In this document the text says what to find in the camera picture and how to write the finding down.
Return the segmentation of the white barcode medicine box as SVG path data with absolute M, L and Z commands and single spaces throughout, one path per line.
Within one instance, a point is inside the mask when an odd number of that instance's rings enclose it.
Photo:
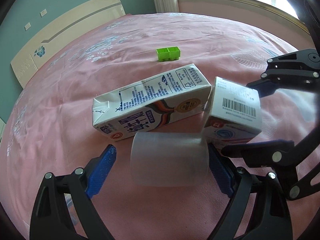
M 205 113 L 203 135 L 219 150 L 245 144 L 261 133 L 261 104 L 255 89 L 216 77 Z

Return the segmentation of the translucent plastic cup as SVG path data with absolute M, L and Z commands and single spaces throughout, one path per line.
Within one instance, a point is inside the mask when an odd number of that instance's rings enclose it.
M 207 142 L 200 133 L 138 132 L 130 166 L 138 185 L 197 186 L 204 183 L 209 170 Z

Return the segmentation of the white milk carton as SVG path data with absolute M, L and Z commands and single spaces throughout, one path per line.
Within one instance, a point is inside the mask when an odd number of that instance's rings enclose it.
M 194 64 L 175 68 L 95 97 L 92 125 L 123 140 L 201 113 L 211 90 Z

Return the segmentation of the green plastic block tray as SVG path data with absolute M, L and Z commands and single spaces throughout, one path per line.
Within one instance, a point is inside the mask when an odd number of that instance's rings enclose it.
M 159 62 L 178 60 L 181 56 L 181 51 L 178 47 L 167 47 L 156 49 Z

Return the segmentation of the pink floral bed sheet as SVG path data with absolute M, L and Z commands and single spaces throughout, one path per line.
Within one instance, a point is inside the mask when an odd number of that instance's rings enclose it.
M 319 57 L 210 16 L 100 26 L 18 98 L 1 205 L 25 239 L 319 239 Z

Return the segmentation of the white wardrobe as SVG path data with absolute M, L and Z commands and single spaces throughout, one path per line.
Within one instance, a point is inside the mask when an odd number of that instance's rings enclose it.
M 6 123 L 0 118 L 0 136 L 3 137 L 4 129 L 5 129 Z

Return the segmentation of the cream wooden headboard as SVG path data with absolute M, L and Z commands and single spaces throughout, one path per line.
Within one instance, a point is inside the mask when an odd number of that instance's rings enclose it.
M 89 0 L 43 27 L 16 54 L 12 70 L 25 87 L 57 52 L 85 33 L 125 15 L 121 0 Z

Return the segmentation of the white wall socket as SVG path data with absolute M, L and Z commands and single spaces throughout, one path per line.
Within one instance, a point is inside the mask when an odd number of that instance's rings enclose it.
M 30 27 L 31 27 L 31 24 L 29 22 L 24 26 L 25 30 L 28 30 Z

